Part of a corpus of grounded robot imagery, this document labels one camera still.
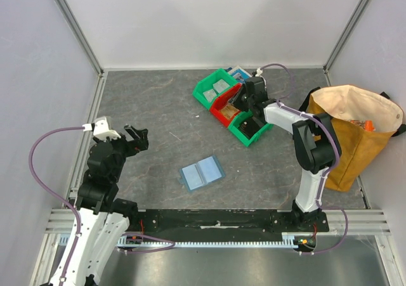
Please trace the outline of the white VIP credit card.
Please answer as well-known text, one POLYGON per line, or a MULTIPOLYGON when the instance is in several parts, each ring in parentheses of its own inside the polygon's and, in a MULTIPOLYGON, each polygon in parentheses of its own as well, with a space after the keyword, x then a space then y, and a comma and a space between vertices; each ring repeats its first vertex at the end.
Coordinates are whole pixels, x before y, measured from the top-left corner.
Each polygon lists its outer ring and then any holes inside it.
POLYGON ((204 91, 203 95, 208 102, 212 102, 217 97, 217 93, 213 89, 204 91))

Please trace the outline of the blue card holder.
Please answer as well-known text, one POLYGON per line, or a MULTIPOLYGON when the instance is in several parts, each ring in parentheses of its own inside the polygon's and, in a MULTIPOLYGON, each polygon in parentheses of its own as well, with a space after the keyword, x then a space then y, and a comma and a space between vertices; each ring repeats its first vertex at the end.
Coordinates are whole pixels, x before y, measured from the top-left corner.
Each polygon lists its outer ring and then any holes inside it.
POLYGON ((225 172, 215 155, 183 167, 179 172, 179 182, 189 192, 203 188, 225 177, 225 172))

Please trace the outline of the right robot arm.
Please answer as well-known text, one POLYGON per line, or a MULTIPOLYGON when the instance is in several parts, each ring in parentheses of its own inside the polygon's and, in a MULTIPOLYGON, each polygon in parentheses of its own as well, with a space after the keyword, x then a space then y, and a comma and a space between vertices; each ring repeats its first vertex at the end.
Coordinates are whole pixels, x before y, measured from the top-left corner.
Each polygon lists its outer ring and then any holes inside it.
POLYGON ((321 216, 325 183, 341 156, 330 115, 308 114, 269 99, 262 77, 246 80, 231 104, 243 112, 252 113, 249 122, 256 127, 271 124, 292 134, 302 174, 299 192, 292 202, 290 221, 295 230, 307 230, 321 216))

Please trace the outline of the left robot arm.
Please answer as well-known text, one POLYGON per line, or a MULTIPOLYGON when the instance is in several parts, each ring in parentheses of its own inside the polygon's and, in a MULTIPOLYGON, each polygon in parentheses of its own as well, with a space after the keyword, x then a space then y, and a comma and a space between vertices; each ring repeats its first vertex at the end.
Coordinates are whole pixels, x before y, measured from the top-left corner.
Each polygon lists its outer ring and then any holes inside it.
POLYGON ((127 140, 104 117, 80 128, 92 132, 95 144, 75 204, 69 205, 74 213, 72 231, 48 285, 99 285, 122 234, 140 222, 137 204, 116 195, 126 159, 148 149, 148 130, 126 125, 131 137, 127 140))

